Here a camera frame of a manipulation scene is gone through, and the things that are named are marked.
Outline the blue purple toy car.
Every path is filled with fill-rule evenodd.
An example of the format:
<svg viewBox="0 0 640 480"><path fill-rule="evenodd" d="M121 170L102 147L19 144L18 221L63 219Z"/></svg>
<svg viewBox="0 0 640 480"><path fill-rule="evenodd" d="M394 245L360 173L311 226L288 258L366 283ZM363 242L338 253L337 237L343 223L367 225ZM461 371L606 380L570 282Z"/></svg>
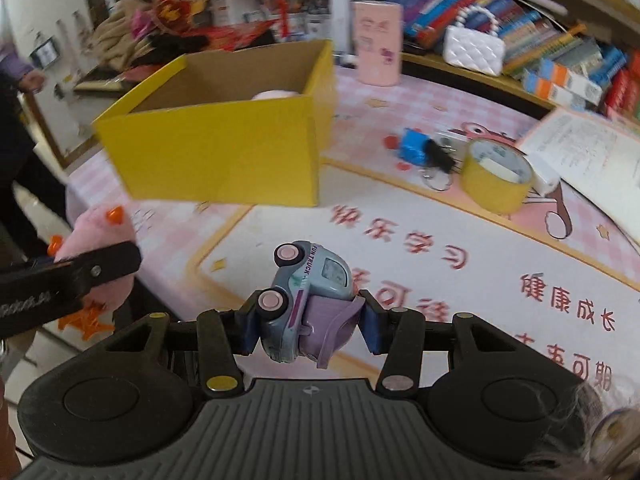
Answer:
<svg viewBox="0 0 640 480"><path fill-rule="evenodd" d="M352 271L335 252L308 240L279 245L273 258L277 273L256 300L262 348L279 363L303 356L326 368L348 343L364 306Z"/></svg>

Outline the small pink plush chick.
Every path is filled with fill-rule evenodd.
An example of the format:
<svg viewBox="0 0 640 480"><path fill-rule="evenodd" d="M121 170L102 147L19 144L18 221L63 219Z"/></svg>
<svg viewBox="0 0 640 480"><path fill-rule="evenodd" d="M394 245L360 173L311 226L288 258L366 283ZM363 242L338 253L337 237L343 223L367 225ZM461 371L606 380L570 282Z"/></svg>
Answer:
<svg viewBox="0 0 640 480"><path fill-rule="evenodd" d="M132 292L140 266L136 231L123 206L93 206L78 216L66 237L52 236L47 254L56 262L76 259L84 265L91 288L80 298L80 310L58 319L58 328L73 327L84 341L114 330L107 317Z"/></svg>

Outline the black binder clip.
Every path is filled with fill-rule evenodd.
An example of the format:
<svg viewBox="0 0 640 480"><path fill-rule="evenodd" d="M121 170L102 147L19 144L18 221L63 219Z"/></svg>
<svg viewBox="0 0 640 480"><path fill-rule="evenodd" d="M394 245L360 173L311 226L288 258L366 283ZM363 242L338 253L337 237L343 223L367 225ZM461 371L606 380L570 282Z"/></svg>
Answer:
<svg viewBox="0 0 640 480"><path fill-rule="evenodd" d="M424 144L425 166L422 172L423 183L435 192L444 192L450 188L456 169L456 161L449 152L433 139Z"/></svg>

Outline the yellow tape roll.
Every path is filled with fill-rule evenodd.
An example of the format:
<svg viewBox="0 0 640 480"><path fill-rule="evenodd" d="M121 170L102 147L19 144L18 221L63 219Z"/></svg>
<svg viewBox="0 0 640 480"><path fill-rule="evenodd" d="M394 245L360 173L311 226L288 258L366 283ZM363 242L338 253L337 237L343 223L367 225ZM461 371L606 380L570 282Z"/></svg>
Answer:
<svg viewBox="0 0 640 480"><path fill-rule="evenodd" d="M488 139L468 144L460 186L478 206L500 216L517 212L533 186L534 170L512 146Z"/></svg>

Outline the blue toy block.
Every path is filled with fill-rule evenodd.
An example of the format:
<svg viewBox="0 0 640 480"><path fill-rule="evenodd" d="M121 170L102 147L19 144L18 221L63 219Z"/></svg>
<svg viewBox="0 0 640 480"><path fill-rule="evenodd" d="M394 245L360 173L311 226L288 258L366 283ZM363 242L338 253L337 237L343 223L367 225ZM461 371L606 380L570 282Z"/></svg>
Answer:
<svg viewBox="0 0 640 480"><path fill-rule="evenodd" d="M430 138L416 129L405 128L398 145L398 156L404 162L424 167L427 162L426 146Z"/></svg>

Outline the white staples box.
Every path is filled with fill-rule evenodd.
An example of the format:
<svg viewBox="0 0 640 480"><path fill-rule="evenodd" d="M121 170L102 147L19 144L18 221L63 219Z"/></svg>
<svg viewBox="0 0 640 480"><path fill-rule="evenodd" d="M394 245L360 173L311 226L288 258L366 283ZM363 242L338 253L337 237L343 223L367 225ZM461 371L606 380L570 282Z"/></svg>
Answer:
<svg viewBox="0 0 640 480"><path fill-rule="evenodd" d="M437 131L433 134L434 141L452 158L464 159L470 139L463 133L453 131Z"/></svg>

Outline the large pink plush pig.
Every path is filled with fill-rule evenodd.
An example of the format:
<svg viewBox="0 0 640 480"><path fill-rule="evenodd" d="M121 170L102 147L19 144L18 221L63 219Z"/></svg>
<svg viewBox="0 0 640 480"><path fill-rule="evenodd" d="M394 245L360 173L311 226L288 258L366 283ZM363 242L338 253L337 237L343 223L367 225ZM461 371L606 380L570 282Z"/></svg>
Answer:
<svg viewBox="0 0 640 480"><path fill-rule="evenodd" d="M266 90L255 94L253 101L296 98L299 93L291 90Z"/></svg>

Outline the person in purple jacket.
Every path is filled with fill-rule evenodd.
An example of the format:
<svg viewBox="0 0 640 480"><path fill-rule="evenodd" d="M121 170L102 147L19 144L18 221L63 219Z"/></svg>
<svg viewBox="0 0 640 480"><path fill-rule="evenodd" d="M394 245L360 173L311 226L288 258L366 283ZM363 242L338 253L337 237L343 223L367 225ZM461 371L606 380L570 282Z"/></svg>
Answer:
<svg viewBox="0 0 640 480"><path fill-rule="evenodd" d="M52 174L35 151L17 95L37 93L46 75L24 61L9 33L1 31L1 226L27 259L47 255L48 245L17 203L14 186L26 188L50 211L66 218L65 185Z"/></svg>

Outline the pink checkered table mat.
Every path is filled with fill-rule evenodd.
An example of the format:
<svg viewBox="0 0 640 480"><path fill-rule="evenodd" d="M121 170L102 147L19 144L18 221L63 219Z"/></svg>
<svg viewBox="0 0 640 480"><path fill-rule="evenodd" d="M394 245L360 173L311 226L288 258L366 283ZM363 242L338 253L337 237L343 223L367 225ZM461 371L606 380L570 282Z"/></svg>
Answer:
<svg viewBox="0 0 640 480"><path fill-rule="evenodd" d="M239 307L271 283L277 246L311 240L386 308L437 322L475 313L607 396L636 394L639 252L614 222L566 185L494 216L455 177L427 177L386 145L407 126L513 140L533 121L420 79L375 88L342 68L336 85L317 207L136 202L98 153L70 175L70 213L126 207L143 252L139 280L184 320Z"/></svg>

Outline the open workbook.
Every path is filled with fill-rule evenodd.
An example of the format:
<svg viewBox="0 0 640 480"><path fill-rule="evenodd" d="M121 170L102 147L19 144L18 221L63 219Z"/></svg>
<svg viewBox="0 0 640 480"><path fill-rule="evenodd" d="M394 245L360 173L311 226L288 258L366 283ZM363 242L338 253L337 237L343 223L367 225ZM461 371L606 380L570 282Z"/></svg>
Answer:
<svg viewBox="0 0 640 480"><path fill-rule="evenodd" d="M639 137L591 113L557 108L516 146L535 155L619 229L639 239Z"/></svg>

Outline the orange blue medicine box lower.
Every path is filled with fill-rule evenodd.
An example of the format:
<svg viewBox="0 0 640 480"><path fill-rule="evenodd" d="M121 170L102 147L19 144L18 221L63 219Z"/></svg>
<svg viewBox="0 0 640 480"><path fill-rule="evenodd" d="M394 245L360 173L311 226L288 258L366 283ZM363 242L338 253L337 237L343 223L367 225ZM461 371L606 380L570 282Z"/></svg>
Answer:
<svg viewBox="0 0 640 480"><path fill-rule="evenodd" d="M529 70L523 73L522 85L528 93L545 99L554 105L567 107L571 110L585 110L587 107L586 100L581 96L541 78Z"/></svg>

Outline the white quilted pearl purse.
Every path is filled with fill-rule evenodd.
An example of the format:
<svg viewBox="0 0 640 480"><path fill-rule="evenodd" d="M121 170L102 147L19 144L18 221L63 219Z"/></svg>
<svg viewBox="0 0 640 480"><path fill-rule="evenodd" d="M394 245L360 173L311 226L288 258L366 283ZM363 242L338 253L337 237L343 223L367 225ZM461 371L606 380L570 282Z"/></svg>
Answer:
<svg viewBox="0 0 640 480"><path fill-rule="evenodd" d="M466 27L466 21L472 14L483 14L488 18L488 32ZM500 76L506 44L498 35L499 25L495 14L484 6L464 6L458 11L454 24L446 29L442 58L454 67L491 77Z"/></svg>

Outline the orange blue medicine box upper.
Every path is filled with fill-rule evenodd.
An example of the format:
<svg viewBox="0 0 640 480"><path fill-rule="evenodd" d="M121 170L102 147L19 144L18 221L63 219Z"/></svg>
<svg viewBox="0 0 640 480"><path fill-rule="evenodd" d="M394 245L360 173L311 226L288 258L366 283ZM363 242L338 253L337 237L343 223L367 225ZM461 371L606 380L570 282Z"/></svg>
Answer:
<svg viewBox="0 0 640 480"><path fill-rule="evenodd" d="M592 105L599 105L601 102L603 89L598 84L548 58L540 60L538 75Z"/></svg>

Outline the pink cylindrical pen holder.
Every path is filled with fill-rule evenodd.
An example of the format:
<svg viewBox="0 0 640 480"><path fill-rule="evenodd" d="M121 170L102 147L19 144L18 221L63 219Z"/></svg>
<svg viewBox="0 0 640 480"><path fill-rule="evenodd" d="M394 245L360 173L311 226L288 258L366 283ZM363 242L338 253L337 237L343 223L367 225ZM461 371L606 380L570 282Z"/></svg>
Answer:
<svg viewBox="0 0 640 480"><path fill-rule="evenodd" d="M356 1L352 24L359 81L378 87L396 86L401 72L401 5Z"/></svg>

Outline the red hanging tassel ornament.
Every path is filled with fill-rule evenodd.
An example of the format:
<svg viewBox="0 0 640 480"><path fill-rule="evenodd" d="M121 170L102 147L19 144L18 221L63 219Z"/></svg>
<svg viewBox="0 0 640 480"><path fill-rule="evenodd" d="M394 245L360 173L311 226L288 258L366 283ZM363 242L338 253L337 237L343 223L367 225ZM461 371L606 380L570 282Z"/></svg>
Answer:
<svg viewBox="0 0 640 480"><path fill-rule="evenodd" d="M288 26L288 0L276 0L279 15L280 37L283 42L290 40L290 26Z"/></svg>

